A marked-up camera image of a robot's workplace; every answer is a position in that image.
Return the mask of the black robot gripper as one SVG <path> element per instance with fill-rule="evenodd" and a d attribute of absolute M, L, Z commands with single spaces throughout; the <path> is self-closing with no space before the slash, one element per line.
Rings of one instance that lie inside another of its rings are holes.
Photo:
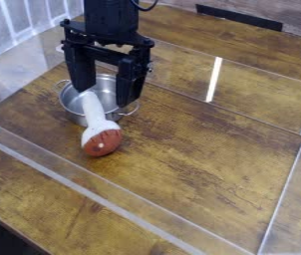
<path fill-rule="evenodd" d="M 141 94 L 154 41 L 139 33 L 139 0 L 84 0 L 84 21 L 64 19 L 61 41 L 73 88 L 79 93 L 96 83 L 95 61 L 119 64 L 116 102 L 120 108 Z"/>

